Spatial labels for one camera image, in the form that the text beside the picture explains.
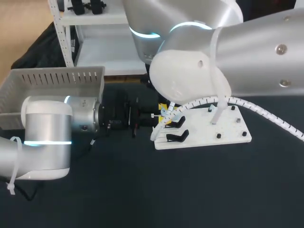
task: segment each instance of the black clamp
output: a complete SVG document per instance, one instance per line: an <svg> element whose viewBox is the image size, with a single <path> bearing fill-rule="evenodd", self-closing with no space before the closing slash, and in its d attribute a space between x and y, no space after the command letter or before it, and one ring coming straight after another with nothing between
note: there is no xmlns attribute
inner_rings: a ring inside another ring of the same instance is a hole
<svg viewBox="0 0 304 228"><path fill-rule="evenodd" d="M186 140L186 138L189 135L189 130L185 130L184 133L181 136L178 135L174 135L174 134L167 134L167 140L168 142L184 142Z"/></svg>
<svg viewBox="0 0 304 228"><path fill-rule="evenodd" d="M181 128L186 121L186 117L183 116L178 122L171 122L165 126L165 128Z"/></svg>

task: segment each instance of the white plastic basket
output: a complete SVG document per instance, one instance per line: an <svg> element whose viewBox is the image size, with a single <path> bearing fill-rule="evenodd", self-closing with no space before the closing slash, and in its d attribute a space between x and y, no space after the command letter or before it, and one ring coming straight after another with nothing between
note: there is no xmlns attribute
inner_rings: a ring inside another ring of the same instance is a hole
<svg viewBox="0 0 304 228"><path fill-rule="evenodd" d="M103 66L13 69L0 87L0 128L23 129L20 111L28 96L91 96L102 99Z"/></svg>

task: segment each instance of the metal shelving rack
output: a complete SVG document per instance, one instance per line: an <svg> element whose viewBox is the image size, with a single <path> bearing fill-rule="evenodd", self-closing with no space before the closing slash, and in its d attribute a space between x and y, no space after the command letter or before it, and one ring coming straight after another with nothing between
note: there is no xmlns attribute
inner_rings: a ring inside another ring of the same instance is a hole
<svg viewBox="0 0 304 228"><path fill-rule="evenodd" d="M48 0L66 66L104 66L105 75L141 75L146 73L139 59L129 30L121 0L105 0L103 14L85 11L77 16L67 10L70 0L65 0L65 12L60 15L57 0ZM76 61L72 60L70 26L75 25L80 48Z"/></svg>

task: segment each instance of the screw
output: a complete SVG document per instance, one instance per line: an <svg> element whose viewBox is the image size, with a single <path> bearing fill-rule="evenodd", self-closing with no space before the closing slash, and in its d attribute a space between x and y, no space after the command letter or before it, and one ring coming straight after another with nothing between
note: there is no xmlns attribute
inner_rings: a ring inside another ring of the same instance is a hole
<svg viewBox="0 0 304 228"><path fill-rule="evenodd" d="M287 46L285 44L280 44L275 50L278 55L283 55L287 52Z"/></svg>
<svg viewBox="0 0 304 228"><path fill-rule="evenodd" d="M289 81L289 80L282 79L280 81L280 86L281 87L289 87L290 85L291 85L291 81Z"/></svg>
<svg viewBox="0 0 304 228"><path fill-rule="evenodd" d="M284 17L284 21L289 21L289 19L290 19L290 16Z"/></svg>

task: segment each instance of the zip tie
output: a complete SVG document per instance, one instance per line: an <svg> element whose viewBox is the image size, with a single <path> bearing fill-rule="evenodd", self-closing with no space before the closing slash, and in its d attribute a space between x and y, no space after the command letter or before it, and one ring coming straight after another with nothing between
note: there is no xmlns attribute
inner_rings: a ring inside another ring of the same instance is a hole
<svg viewBox="0 0 304 228"><path fill-rule="evenodd" d="M16 157L16 160L15 160L15 165L14 165L14 169L13 169L13 174L11 176L11 179L10 179L10 182L8 184L8 190L10 191L10 194L11 195L15 195L15 185L14 185L14 182L15 182L15 179L16 179L16 176L17 176L17 172L18 172L18 169L19 169L19 159L20 159L20 154L21 154L21 151L22 151L22 142L21 142L21 139L19 137L11 137L10 139L11 141L14 141L16 140L17 141L17 148L18 148L18 151L17 151L17 157Z"/></svg>

